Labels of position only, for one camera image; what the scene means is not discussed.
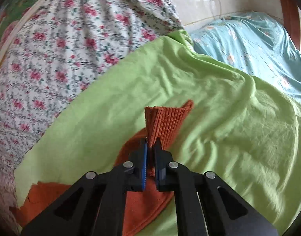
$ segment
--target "wooden bed frame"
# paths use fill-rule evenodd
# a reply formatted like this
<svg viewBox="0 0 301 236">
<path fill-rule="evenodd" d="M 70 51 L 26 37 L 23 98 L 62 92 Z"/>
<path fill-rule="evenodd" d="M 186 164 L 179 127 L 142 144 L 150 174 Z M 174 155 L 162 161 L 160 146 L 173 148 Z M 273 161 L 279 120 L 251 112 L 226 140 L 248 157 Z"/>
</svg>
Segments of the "wooden bed frame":
<svg viewBox="0 0 301 236">
<path fill-rule="evenodd" d="M 280 0 L 283 10 L 284 27 L 295 47 L 301 48 L 301 20 L 295 0 Z"/>
</svg>

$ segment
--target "light blue blanket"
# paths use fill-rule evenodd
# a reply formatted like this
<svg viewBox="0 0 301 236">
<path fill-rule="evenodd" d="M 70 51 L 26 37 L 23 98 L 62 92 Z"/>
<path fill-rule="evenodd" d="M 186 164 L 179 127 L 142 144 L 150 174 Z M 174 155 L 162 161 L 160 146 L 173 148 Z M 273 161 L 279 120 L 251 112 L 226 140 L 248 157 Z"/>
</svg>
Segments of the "light blue blanket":
<svg viewBox="0 0 301 236">
<path fill-rule="evenodd" d="M 285 28 L 267 14 L 225 17 L 191 37 L 197 53 L 257 76 L 301 103 L 301 54 Z"/>
</svg>

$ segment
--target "bed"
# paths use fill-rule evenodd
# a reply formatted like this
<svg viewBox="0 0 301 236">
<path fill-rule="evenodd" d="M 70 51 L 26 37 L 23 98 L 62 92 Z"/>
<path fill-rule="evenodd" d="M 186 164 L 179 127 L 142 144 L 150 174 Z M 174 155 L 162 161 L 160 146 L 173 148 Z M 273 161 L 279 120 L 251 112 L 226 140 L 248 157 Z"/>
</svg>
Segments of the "bed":
<svg viewBox="0 0 301 236">
<path fill-rule="evenodd" d="M 70 185 L 87 171 L 110 171 L 145 127 L 144 107 L 179 107 L 187 99 L 194 108 L 169 149 L 174 159 L 198 173 L 214 171 L 282 235 L 301 210 L 301 104 L 196 53 L 184 30 L 129 54 L 60 114 L 15 170 L 18 205 L 35 202 L 32 184 Z M 138 235 L 176 233 L 171 201 Z"/>
<path fill-rule="evenodd" d="M 14 231 L 25 153 L 110 67 L 179 28 L 171 0 L 38 0 L 13 23 L 0 50 L 0 213 Z"/>
</svg>

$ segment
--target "pink floral pattern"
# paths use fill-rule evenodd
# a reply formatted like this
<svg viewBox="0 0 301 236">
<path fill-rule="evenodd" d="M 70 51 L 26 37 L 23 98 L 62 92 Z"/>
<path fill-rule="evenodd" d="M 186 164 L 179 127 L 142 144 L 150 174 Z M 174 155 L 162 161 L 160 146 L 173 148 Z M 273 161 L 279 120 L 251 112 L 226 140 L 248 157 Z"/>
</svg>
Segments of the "pink floral pattern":
<svg viewBox="0 0 301 236">
<path fill-rule="evenodd" d="M 39 8 L 0 69 L 0 212 L 6 221 L 14 222 L 8 212 L 16 205 L 13 171 L 61 111 L 128 53 L 180 28 L 171 0 L 47 0 Z"/>
<path fill-rule="evenodd" d="M 4 30 L 3 35 L 0 40 L 0 49 L 3 47 L 3 44 L 6 42 L 7 37 L 11 34 L 14 27 L 16 27 L 18 23 L 18 20 L 13 21 L 11 24 L 8 25 L 8 27 Z"/>
</svg>

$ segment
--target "green blanket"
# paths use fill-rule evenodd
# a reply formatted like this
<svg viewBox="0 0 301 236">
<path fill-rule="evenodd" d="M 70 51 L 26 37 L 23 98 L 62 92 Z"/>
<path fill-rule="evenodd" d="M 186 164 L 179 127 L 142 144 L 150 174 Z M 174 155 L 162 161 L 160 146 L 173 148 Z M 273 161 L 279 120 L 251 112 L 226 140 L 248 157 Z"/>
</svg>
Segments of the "green blanket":
<svg viewBox="0 0 301 236">
<path fill-rule="evenodd" d="M 195 107 L 170 151 L 215 171 L 282 234 L 301 210 L 301 105 L 275 87 L 192 50 L 184 30 L 128 55 L 81 93 L 15 170 L 18 205 L 31 184 L 73 184 L 111 170 L 145 106 Z M 139 235 L 177 235 L 174 202 Z"/>
</svg>

